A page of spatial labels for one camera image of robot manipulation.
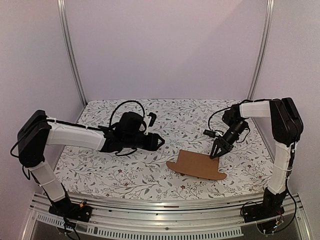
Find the brown cardboard box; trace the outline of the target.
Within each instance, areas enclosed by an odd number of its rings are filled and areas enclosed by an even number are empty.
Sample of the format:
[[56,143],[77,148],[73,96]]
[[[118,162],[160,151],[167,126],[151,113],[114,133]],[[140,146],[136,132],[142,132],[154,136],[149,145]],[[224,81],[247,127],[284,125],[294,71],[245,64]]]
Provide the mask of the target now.
[[219,181],[227,177],[219,172],[219,160],[219,157],[211,159],[207,154],[180,150],[176,162],[168,160],[166,166],[176,173]]

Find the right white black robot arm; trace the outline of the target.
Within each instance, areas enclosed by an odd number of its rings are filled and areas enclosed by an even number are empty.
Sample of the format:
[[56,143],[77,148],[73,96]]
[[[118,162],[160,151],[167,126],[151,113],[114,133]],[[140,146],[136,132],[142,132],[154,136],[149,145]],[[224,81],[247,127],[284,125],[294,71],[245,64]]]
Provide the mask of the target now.
[[214,135],[209,157],[222,157],[229,153],[242,132],[249,127],[249,118],[269,118],[275,140],[272,175],[264,191],[258,213],[262,218],[274,214],[288,193],[288,177],[293,169],[296,145],[304,125],[292,98],[244,100],[223,110],[222,121],[229,127],[223,135]]

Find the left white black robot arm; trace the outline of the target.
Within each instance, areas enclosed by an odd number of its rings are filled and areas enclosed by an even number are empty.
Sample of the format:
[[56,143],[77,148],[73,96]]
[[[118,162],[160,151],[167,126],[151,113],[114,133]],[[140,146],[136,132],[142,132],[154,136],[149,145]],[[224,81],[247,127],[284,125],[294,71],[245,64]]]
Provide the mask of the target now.
[[165,143],[159,134],[149,132],[156,118],[154,113],[141,116],[129,111],[108,127],[90,127],[50,118],[45,111],[37,110],[19,130],[17,142],[12,147],[18,153],[11,153],[11,156],[29,170],[47,197],[55,203],[55,209],[63,217],[70,217],[75,211],[74,205],[69,202],[66,190],[45,160],[46,146],[73,146],[117,156],[123,149],[154,152]]

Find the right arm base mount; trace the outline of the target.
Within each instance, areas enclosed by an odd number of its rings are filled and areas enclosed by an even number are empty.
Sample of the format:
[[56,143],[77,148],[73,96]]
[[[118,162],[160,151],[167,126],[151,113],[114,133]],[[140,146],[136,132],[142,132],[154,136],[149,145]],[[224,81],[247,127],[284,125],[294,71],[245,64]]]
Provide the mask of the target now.
[[271,235],[278,230],[284,221],[284,208],[266,208],[262,203],[248,201],[240,209],[240,215],[245,223],[255,222],[257,229],[264,235]]

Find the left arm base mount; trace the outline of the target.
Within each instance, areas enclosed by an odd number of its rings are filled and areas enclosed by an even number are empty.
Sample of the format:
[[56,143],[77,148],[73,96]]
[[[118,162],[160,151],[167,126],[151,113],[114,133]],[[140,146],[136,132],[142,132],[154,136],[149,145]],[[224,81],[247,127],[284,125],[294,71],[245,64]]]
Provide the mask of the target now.
[[81,203],[74,203],[67,197],[57,202],[53,201],[48,210],[48,212],[52,215],[65,217],[85,223],[89,222],[92,211],[93,208],[87,205],[86,201],[82,201]]

